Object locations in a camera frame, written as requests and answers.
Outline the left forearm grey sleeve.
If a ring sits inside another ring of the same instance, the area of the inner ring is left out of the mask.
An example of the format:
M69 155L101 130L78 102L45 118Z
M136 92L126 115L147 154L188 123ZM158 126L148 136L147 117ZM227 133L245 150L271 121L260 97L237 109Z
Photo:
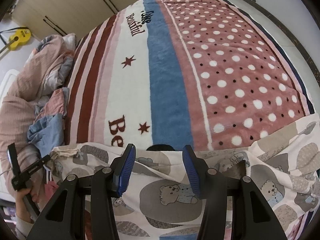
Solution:
M28 223L20 219L19 217L16 217L15 232L19 240L26 240L32 227L33 227L33 223Z

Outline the person's left hand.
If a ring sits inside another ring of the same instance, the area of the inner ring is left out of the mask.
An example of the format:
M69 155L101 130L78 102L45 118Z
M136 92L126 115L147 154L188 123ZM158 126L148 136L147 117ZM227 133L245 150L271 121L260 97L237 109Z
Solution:
M16 192L16 215L18 218L21 220L28 222L30 224L33 224L34 221L31 218L31 215L29 211L27 210L27 207L23 201L23 198L32 192L32 189L27 188L27 189L21 189L20 191Z

